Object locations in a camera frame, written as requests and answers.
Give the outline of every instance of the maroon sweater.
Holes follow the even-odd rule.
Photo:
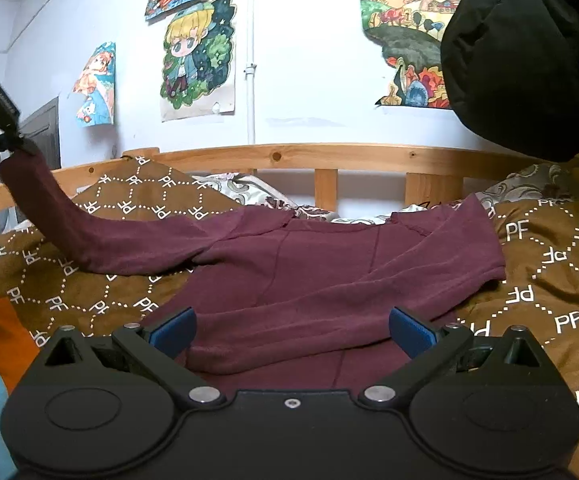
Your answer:
[[[300,220],[260,206],[201,221],[137,222],[80,210],[41,155],[15,152],[0,177],[83,270],[151,275],[197,266],[147,320],[192,306],[199,331],[186,366],[228,391],[363,387],[407,361],[388,341],[393,306],[433,320],[505,277],[497,236],[474,196],[458,210],[394,213],[380,226]]]

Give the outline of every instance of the orange fabric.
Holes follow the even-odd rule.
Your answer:
[[[0,298],[0,376],[11,394],[39,349],[9,301]]]

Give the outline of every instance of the gray door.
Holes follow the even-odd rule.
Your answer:
[[[19,126],[24,137],[34,140],[40,148],[51,170],[60,168],[60,145],[58,143],[58,98],[52,99],[45,106],[36,110]],[[16,208],[16,219],[26,219],[19,208]]]

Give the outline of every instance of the wooden bed frame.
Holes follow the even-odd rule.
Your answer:
[[[405,203],[450,202],[463,197],[463,179],[502,180],[539,160],[505,153],[396,144],[255,144],[160,153],[158,148],[124,152],[144,156],[176,170],[226,173],[255,170],[314,170],[314,199],[319,208],[337,209],[338,170],[405,173]],[[54,171],[68,195],[113,171],[122,159],[105,160]],[[0,210],[14,201],[0,184]]]

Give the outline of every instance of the metal screw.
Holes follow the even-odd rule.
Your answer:
[[[396,397],[396,392],[389,386],[370,386],[364,393],[365,397],[374,402],[387,402]]]
[[[298,408],[300,406],[300,400],[288,399],[285,401],[285,406],[287,406],[291,410],[294,410],[295,408]]]
[[[200,404],[214,402],[220,398],[220,392],[212,386],[198,386],[189,393],[190,399]]]

